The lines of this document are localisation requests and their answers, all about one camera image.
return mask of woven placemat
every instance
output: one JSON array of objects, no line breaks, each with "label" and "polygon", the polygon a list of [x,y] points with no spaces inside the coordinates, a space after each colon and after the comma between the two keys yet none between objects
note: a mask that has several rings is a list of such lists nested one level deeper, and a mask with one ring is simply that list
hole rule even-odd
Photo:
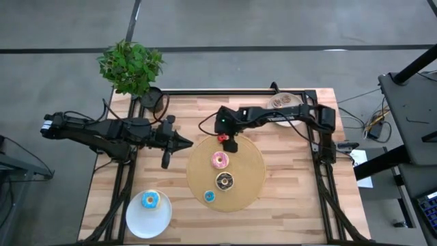
[{"label": "woven placemat", "polygon": [[[216,137],[204,139],[193,151],[186,166],[186,178],[194,196],[203,205],[221,212],[241,210],[254,202],[262,189],[266,178],[266,166],[261,152],[246,137],[237,136],[238,152],[226,154],[229,165],[224,169],[215,169],[211,157],[223,146]],[[229,172],[234,177],[234,186],[228,191],[219,190],[216,177],[221,172]],[[216,198],[205,202],[205,191],[213,191]]]}]

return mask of plant pot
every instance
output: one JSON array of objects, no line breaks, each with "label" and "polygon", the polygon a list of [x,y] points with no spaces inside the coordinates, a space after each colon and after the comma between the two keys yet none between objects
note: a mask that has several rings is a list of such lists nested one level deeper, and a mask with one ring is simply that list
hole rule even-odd
[{"label": "plant pot", "polygon": [[141,97],[141,106],[148,111],[159,112],[164,108],[163,92],[157,87],[151,87],[149,92]]}]

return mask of table leg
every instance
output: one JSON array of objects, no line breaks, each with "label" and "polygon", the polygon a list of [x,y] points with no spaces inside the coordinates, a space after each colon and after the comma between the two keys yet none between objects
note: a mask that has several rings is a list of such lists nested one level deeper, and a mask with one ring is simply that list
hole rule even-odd
[{"label": "table leg", "polygon": [[361,180],[367,178],[378,172],[390,169],[399,165],[400,163],[409,163],[410,157],[408,156],[407,150],[404,145],[394,148],[385,154],[366,161],[358,167],[354,168],[356,180]]}]

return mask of donut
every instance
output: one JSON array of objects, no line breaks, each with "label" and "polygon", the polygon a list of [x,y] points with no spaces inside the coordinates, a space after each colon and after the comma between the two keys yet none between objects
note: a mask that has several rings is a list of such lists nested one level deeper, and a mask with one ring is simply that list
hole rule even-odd
[{"label": "donut", "polygon": [[234,185],[234,178],[228,172],[221,172],[216,177],[216,186],[221,191],[228,191]]},{"label": "donut", "polygon": [[217,169],[223,169],[229,164],[229,157],[226,153],[218,151],[212,155],[212,166]]},{"label": "donut", "polygon": [[282,102],[281,102],[281,100],[280,100],[280,99],[274,99],[274,100],[273,100],[273,107],[275,107],[275,108],[280,108],[280,107],[282,107]]},{"label": "donut", "polygon": [[142,205],[147,209],[157,209],[160,203],[159,193],[154,190],[146,191],[141,199]]},{"label": "donut", "polygon": [[205,202],[213,202],[216,199],[216,194],[213,191],[205,191],[203,198]]},{"label": "donut", "polygon": [[289,95],[284,95],[284,96],[281,97],[281,102],[283,104],[290,103],[291,101],[292,101],[292,97],[289,96]]}]

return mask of green leafy plant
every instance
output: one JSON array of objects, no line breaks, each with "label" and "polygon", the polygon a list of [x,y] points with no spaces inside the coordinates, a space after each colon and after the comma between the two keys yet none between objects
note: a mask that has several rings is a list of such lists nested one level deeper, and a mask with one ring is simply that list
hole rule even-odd
[{"label": "green leafy plant", "polygon": [[143,96],[149,92],[164,63],[163,54],[122,40],[97,58],[100,74],[114,84],[116,93]]}]

